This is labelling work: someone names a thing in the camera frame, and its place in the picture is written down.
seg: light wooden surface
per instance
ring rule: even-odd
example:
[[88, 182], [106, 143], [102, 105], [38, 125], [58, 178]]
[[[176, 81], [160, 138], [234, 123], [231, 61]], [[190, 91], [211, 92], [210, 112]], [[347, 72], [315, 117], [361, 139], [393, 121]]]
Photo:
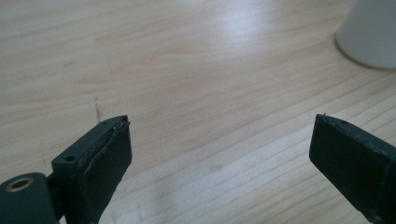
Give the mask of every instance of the light wooden surface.
[[396, 73], [333, 43], [350, 5], [0, 2], [0, 181], [126, 114], [101, 223], [366, 223], [308, 159], [317, 113], [396, 145]]

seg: screw hole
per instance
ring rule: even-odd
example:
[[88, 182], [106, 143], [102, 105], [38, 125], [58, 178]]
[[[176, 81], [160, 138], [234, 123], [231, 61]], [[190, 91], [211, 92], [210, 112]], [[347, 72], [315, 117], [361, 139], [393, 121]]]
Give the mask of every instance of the screw hole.
[[26, 189], [27, 187], [31, 186], [33, 182], [34, 180], [32, 177], [24, 177], [21, 179], [17, 179], [7, 186], [7, 191], [16, 192], [16, 191], [20, 191], [21, 189]]
[[74, 157], [74, 156], [68, 156], [68, 157], [66, 157], [66, 161], [73, 161], [74, 159], [75, 159], [76, 157]]

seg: black plastic part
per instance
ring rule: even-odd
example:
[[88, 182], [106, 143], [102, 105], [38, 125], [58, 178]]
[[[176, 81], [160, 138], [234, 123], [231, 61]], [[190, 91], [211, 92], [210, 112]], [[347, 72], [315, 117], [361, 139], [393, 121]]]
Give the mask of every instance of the black plastic part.
[[105, 120], [52, 161], [68, 223], [98, 223], [132, 160], [126, 116]]
[[317, 115], [311, 161], [374, 223], [396, 223], [396, 148], [341, 119]]
[[0, 223], [54, 224], [47, 179], [39, 173], [19, 175], [0, 186]]

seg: white object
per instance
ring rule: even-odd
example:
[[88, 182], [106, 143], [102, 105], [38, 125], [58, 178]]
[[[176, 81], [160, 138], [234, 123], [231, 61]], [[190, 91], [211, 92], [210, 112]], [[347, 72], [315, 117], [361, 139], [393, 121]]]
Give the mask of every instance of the white object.
[[358, 63], [396, 68], [396, 0], [355, 0], [335, 41]]

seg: wood grain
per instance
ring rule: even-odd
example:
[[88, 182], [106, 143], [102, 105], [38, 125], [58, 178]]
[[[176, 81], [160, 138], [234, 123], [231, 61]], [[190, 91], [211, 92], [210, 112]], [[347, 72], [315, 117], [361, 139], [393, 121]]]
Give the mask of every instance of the wood grain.
[[126, 114], [101, 223], [367, 223], [308, 159], [317, 113], [396, 144], [396, 73], [333, 35], [351, 1], [0, 3], [0, 181]]

